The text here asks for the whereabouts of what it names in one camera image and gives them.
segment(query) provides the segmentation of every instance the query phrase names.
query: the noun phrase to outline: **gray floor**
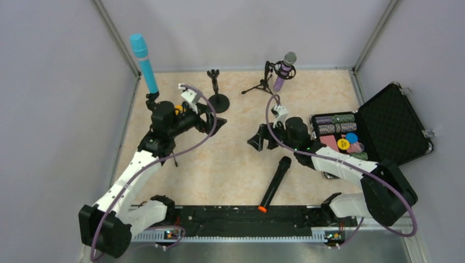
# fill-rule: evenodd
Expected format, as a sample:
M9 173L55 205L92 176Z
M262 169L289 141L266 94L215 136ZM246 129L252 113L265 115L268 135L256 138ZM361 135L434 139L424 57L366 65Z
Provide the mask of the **gray floor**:
M139 246L131 245L117 261L105 258L101 262L410 262L403 238L386 231L360 231L341 250L304 243L183 243L167 252L148 246L134 250Z

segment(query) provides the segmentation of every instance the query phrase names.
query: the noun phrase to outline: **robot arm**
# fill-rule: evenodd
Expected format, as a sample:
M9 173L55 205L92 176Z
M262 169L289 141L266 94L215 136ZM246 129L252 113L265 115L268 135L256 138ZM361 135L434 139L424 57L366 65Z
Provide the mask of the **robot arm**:
M386 181L402 194L410 206L417 202L418 198L414 190L394 162L389 160L380 163L363 161L314 141L308 134L308 127L303 120L299 117L291 117L286 120L288 112L283 108L282 105L277 105L271 110L276 121L270 125L273 133L280 141L296 150L337 160L331 161L321 157L294 153L297 161L311 169L325 171L350 181L362 189L362 193L353 195L336 193L325 201L324 205L328 205L336 217L371 217L384 226L392 226L406 212L406 208L396 195L376 180L344 165L344 163L354 165ZM261 151L264 140L268 140L267 148L270 150L278 146L278 143L269 133L266 124L260 124L257 134L249 139L247 143L257 151Z
M144 206L129 211L129 207L148 179L160 169L164 162L148 167L133 181L130 179L145 166L158 159L172 154L175 148L174 138L179 134L196 128L202 133L214 134L226 123L226 119L217 117L216 127L213 126L213 114L206 105L198 103L200 96L193 90L184 89L183 112L176 113L174 105L169 101L155 102L156 95L147 95L147 106L152 111L152 125L141 140L133 159L115 184L93 206L84 205L79 212L81 241L91 246L97 226L109 209L118 193L126 188L112 211L105 218L98 235L96 248L103 253L120 257L128 248L133 236L144 231L151 225L165 219L169 208L174 208L174 202L169 198L155 198ZM200 116L206 114L206 121Z

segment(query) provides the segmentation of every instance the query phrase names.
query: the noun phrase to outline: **purple microphone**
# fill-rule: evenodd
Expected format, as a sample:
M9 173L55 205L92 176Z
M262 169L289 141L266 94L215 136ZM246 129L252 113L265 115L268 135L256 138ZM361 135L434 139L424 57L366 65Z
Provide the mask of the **purple microphone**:
M294 52L288 52L284 56L284 61L281 62L281 67L279 68L277 74L277 79L274 85L275 91L280 91L284 81L291 79L295 76L296 68L294 68L294 63L297 60L297 56ZM289 73L294 71L294 76L290 76Z

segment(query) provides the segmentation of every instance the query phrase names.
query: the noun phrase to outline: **round stand base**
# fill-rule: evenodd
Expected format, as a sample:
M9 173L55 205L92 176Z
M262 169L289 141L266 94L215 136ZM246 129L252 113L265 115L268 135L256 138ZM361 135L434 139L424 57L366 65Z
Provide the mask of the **round stand base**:
M213 95L208 101L210 101L217 113L223 113L229 108L229 99L223 94Z

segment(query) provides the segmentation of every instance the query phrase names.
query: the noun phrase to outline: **white wall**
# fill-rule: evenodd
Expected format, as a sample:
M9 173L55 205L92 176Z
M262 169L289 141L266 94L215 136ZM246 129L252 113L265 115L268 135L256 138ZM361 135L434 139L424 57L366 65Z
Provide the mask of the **white wall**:
M134 76L91 1L2 1L0 36L0 262L74 262Z
M353 66L389 0L103 0L123 39L142 33L154 71Z
M442 127L436 150L402 167L418 194L414 211L432 262L463 262L465 199L465 1L406 0L360 72L372 97L391 81L409 97L426 127Z

